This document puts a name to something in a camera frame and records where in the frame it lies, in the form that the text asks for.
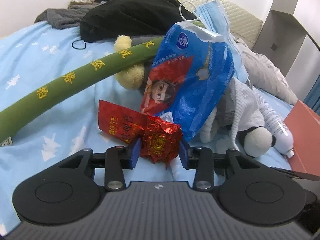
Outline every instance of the brand logo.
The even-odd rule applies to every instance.
[[[185,49],[188,47],[188,45],[189,45],[189,40],[187,35],[185,35],[184,33],[180,33],[177,41],[177,47],[179,49]]]

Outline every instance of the blue surgical mask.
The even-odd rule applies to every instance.
[[[225,42],[232,52],[235,66],[234,77],[242,83],[245,83],[249,75],[243,65],[241,52],[230,33],[230,22],[224,8],[219,2],[214,0],[196,7],[196,10],[193,13],[208,30],[219,33],[225,38]]]

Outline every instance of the bed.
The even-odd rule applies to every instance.
[[[189,0],[194,4],[206,0]],[[227,1],[219,0],[226,9],[232,25],[231,31],[252,48],[262,21]],[[71,43],[80,39],[79,28],[53,29],[40,22],[21,29],[0,40],[0,111],[29,92],[51,80],[113,53],[114,41],[88,43],[86,49],[76,50]],[[82,47],[81,41],[75,46]],[[285,118],[292,106],[261,91],[273,108]],[[95,153],[123,142],[99,130],[97,124],[98,101],[103,99],[133,110],[139,110],[142,96],[136,91],[127,91],[113,77],[109,77],[63,101],[36,118],[12,137],[13,145],[0,147],[0,234],[5,235],[19,223],[11,198],[15,187],[26,178],[57,163],[82,148],[92,148]],[[220,129],[213,141],[204,145],[219,152],[219,145],[228,136]],[[190,145],[199,145],[198,137]],[[288,161],[275,149],[256,158],[267,166],[291,169]],[[188,181],[192,185],[195,170],[184,170],[179,158],[168,169],[163,163],[153,164],[139,158],[134,170],[124,170],[126,183],[130,181]],[[103,185],[104,170],[97,169],[95,181]],[[215,174],[219,185],[223,178]]]

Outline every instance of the black elastic cord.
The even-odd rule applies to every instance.
[[[74,49],[86,49],[86,48],[87,48],[87,43],[86,43],[85,41],[83,41],[83,42],[84,42],[84,48],[76,48],[75,46],[73,46],[73,44],[74,44],[75,42],[77,42],[77,41],[82,41],[82,40],[79,39],[79,40],[76,40],[76,41],[74,41],[74,42],[71,43],[71,46],[72,46]]]

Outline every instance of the green foam tube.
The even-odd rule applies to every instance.
[[[128,67],[153,58],[162,37],[110,54],[56,78],[0,112],[0,142],[63,100]]]

